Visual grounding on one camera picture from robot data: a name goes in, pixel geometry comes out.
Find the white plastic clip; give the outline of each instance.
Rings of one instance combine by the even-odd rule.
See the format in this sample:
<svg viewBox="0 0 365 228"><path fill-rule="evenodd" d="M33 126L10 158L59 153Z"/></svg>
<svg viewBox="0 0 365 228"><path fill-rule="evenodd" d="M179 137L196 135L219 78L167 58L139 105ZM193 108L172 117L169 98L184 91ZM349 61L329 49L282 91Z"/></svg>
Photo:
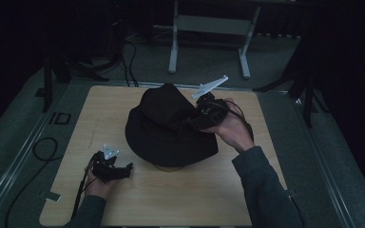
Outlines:
<svg viewBox="0 0 365 228"><path fill-rule="evenodd" d="M120 153L120 151L115 150L115 149L107 146L106 144L104 144L103 153L105 154L105 160L110 160L110 159L114 158L115 156L117 156Z"/></svg>
<svg viewBox="0 0 365 228"><path fill-rule="evenodd" d="M216 88L217 86L219 86L220 84L226 82L228 79L229 79L229 77L227 77L226 75L223 75L222 78L220 78L216 81L210 82L205 85L200 84L200 89L198 90L198 92L191 95L192 99L197 99L197 98L201 97L202 95L208 93L210 90L212 90L212 89Z"/></svg>

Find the metal stand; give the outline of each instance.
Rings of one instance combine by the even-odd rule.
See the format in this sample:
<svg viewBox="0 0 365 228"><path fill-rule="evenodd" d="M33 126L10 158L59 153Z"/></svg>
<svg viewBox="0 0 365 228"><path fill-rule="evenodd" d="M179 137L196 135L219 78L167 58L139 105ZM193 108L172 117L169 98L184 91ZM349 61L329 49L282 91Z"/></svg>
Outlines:
<svg viewBox="0 0 365 228"><path fill-rule="evenodd" d="M175 73L177 68L178 41L177 35L179 30L190 30L199 32L213 32L222 34L245 35L243 47L239 48L239 57L242 69L242 77L249 79L251 77L250 69L247 63L247 49L253 36L254 28L259 17L260 7L256 7L252 20L236 20L224 18L211 18L200 16L179 15L179 1L174 1L174 22L173 22L173 45L171 47L170 63L168 66L169 73Z"/></svg>

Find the person's left hand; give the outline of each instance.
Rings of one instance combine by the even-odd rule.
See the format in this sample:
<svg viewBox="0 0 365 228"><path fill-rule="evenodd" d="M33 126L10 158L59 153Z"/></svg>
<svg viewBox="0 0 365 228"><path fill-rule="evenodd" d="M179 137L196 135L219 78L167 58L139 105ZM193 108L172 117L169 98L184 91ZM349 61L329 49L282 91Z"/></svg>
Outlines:
<svg viewBox="0 0 365 228"><path fill-rule="evenodd" d="M115 187L115 185L117 185L119 181L120 180L111 180L107 183L104 183L94 176L89 169L87 172L87 187L85 189L85 196L97 196L107 200L111 190Z"/></svg>

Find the person's right hand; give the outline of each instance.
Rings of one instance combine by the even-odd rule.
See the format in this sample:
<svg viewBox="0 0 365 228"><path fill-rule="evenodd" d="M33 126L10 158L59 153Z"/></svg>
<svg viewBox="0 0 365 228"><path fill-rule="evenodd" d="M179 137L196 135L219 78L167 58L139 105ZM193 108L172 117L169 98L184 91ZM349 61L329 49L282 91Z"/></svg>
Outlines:
<svg viewBox="0 0 365 228"><path fill-rule="evenodd" d="M240 115L240 111L237 109L237 107L231 104L233 103L233 99L228 98L225 100L228 101L228 107ZM242 120L240 120L239 117L233 115L230 112L227 114L222 123L204 129L203 132L215 133L219 135L225 143L234 147L239 153L255 146L245 124L242 122Z"/></svg>

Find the wooden table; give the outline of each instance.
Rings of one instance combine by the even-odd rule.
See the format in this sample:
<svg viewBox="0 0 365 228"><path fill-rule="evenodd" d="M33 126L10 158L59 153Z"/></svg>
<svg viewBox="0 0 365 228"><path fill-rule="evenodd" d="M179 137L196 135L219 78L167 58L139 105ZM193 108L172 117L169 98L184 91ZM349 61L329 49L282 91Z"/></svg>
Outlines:
<svg viewBox="0 0 365 228"><path fill-rule="evenodd" d="M108 144L120 150L117 166L133 162L130 179L122 180L108 201L103 225L112 226L228 226L250 225L240 178L231 161L238 153L218 137L219 153L175 172L164 172L143 161L129 148L125 124L138 105L144 87L94 86L75 126L40 222L64 225L70 219L79 183L91 156ZM192 89L181 89L193 104ZM213 90L216 98L233 98L252 125L255 142L281 174L278 158L255 93Z"/></svg>

